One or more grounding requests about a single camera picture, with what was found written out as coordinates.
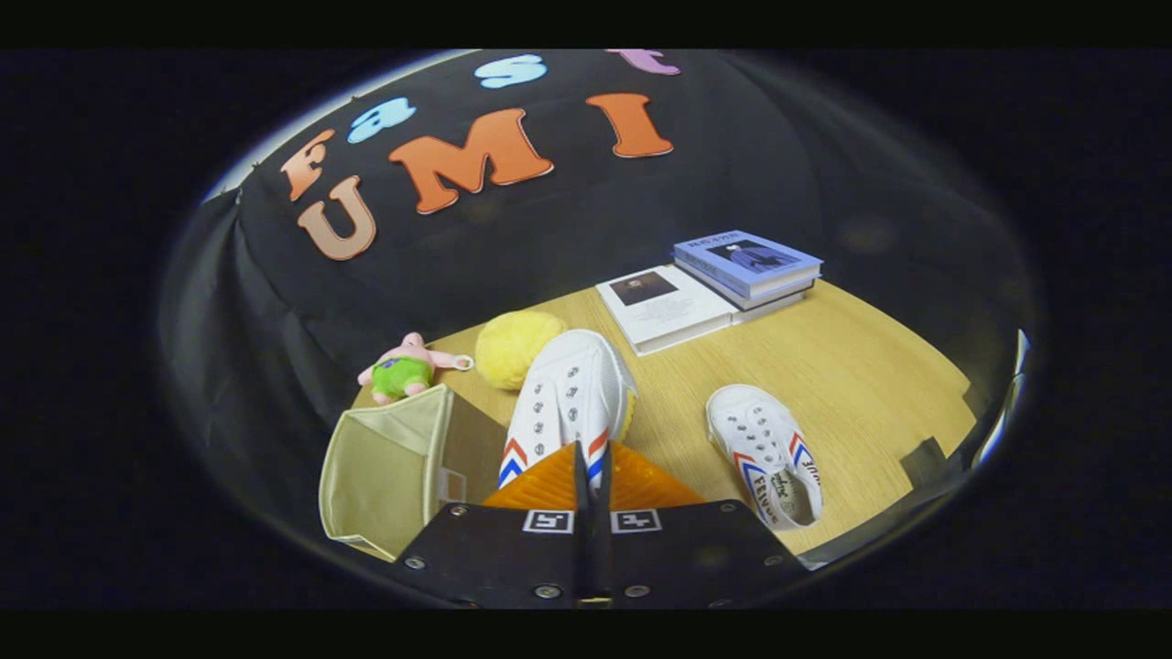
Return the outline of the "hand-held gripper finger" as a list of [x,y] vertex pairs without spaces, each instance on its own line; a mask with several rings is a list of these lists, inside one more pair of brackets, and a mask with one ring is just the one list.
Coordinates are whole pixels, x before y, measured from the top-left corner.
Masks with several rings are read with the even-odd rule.
[[757,609],[808,579],[741,500],[701,501],[627,446],[608,449],[593,546],[615,609]]
[[560,468],[566,507],[445,505],[398,555],[394,580],[452,609],[573,609],[590,584],[590,495],[566,444],[529,475]]

